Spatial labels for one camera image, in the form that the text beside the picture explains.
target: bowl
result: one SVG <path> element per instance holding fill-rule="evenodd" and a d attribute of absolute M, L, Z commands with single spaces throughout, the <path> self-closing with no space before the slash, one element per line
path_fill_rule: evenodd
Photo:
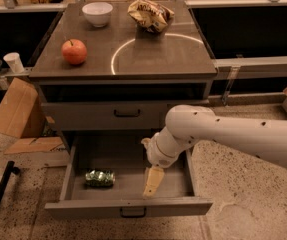
<path fill-rule="evenodd" d="M 113 6 L 105 2 L 89 3 L 82 8 L 86 20 L 95 27 L 104 27 L 108 24 L 112 10 Z"/>

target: green can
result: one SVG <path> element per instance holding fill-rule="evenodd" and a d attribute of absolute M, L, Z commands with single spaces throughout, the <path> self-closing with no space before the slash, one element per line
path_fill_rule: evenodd
<path fill-rule="evenodd" d="M 90 187 L 112 187 L 115 174 L 112 170 L 90 169 L 85 174 L 85 183 Z"/>

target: speckled floor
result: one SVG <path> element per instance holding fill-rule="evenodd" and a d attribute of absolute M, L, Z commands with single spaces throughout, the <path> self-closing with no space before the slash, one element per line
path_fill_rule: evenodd
<path fill-rule="evenodd" d="M 280 104 L 214 111 L 287 119 Z M 44 205 L 58 200 L 65 168 L 44 168 L 33 154 L 5 156 L 15 140 L 0 134 L 0 178 L 8 160 L 21 169 L 0 206 L 0 239 L 287 239 L 287 169 L 231 148 L 202 141 L 194 149 L 198 195 L 214 201 L 206 216 L 59 221 Z"/>

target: paper cup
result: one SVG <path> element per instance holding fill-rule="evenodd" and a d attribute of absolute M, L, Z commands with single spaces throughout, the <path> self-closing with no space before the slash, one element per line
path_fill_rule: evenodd
<path fill-rule="evenodd" d="M 13 73 L 22 73 L 25 71 L 20 59 L 20 54 L 17 52 L 8 53 L 3 57 L 3 59 L 10 66 Z"/>

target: chip bag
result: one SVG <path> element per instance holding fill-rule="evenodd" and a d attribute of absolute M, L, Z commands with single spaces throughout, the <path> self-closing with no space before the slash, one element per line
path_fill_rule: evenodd
<path fill-rule="evenodd" d="M 152 33 L 161 33 L 167 26 L 174 12 L 158 3 L 137 0 L 128 8 L 128 14 L 144 29 Z"/>

